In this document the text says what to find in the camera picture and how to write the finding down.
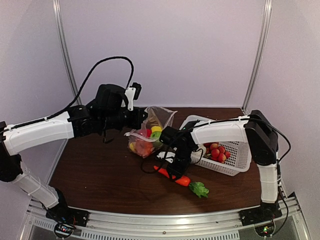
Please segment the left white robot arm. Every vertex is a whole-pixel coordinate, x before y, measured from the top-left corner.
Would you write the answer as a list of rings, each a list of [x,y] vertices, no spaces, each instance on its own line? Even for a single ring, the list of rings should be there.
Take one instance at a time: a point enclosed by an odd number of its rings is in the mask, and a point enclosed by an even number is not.
[[[141,85],[123,88],[115,84],[99,86],[96,97],[87,105],[69,106],[57,116],[39,118],[16,125],[0,124],[0,180],[18,185],[36,198],[61,222],[72,218],[63,194],[42,183],[26,167],[21,166],[20,152],[46,143],[98,134],[123,128],[138,130],[147,118],[142,107],[135,107]]]

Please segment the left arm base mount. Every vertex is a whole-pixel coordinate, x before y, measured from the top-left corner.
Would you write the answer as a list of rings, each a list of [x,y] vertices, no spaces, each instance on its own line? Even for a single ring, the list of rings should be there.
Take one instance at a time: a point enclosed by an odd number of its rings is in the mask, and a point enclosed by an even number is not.
[[[78,233],[78,227],[86,227],[89,219],[89,212],[76,208],[42,208],[46,211],[45,217],[56,222],[53,233],[59,239],[69,238],[72,234]]]

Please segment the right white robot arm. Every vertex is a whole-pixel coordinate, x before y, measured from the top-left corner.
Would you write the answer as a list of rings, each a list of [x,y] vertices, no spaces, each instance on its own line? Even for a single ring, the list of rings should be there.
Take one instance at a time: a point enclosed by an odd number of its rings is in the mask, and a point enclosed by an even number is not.
[[[169,178],[181,178],[191,165],[192,154],[207,143],[238,143],[243,150],[245,169],[254,161],[261,184],[260,206],[255,208],[259,220],[266,221],[278,211],[280,160],[278,134],[259,110],[225,120],[189,115],[180,128],[167,126],[159,138],[168,150],[157,157],[167,164]]]

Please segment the green leafy vegetable toy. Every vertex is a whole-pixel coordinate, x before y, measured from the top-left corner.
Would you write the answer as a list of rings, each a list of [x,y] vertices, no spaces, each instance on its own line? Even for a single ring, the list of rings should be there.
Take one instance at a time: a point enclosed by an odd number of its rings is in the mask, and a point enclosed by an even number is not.
[[[207,189],[202,182],[191,182],[188,188],[198,197],[198,198],[208,198],[209,189]]]

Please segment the white cauliflower toy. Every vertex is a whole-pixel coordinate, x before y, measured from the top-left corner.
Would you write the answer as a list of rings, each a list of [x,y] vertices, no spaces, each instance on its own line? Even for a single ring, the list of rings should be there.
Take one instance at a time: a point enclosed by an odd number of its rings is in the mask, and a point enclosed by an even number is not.
[[[191,164],[197,164],[202,157],[206,154],[207,148],[204,146],[199,147],[196,151],[191,153]]]

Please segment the yellow lemon toy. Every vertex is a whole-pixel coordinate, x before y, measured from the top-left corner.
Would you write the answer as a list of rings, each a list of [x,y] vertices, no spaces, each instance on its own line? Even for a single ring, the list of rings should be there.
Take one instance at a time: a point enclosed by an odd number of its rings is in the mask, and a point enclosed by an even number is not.
[[[162,127],[161,126],[158,126],[158,125],[155,125],[155,126],[152,126],[151,127],[151,132],[154,133],[154,132],[162,132]]]

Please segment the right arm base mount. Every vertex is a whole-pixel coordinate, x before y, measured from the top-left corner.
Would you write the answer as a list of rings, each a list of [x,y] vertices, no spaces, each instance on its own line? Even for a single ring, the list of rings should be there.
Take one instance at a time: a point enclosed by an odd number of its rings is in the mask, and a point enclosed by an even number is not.
[[[267,238],[275,232],[275,219],[282,216],[282,211],[278,208],[270,209],[258,206],[241,210],[239,216],[243,226],[253,225],[255,233],[259,237]]]

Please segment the red bell pepper toy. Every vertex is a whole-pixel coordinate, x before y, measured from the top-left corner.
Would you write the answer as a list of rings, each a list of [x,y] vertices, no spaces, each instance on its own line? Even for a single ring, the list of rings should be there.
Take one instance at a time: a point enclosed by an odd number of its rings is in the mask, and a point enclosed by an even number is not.
[[[148,128],[147,129],[140,129],[138,131],[138,134],[143,137],[149,138],[152,134],[152,131],[151,131],[151,129],[148,129]]]

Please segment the clear dotted zip bag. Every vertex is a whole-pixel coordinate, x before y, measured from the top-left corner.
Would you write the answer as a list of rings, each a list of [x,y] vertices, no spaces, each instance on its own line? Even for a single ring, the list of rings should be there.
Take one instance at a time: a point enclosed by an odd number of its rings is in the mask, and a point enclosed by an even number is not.
[[[177,113],[160,106],[149,106],[145,112],[147,118],[142,122],[141,128],[124,134],[128,137],[128,149],[142,158],[147,158],[162,148],[163,144],[160,142],[162,131],[172,126]]]

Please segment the green apple toy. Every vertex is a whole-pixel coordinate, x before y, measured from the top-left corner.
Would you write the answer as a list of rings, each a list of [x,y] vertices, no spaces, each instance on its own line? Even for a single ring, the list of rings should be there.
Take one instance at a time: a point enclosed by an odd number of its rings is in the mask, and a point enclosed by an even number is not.
[[[160,142],[161,131],[154,131],[150,135],[150,139],[152,140],[152,144],[154,148],[161,148],[163,144]]]

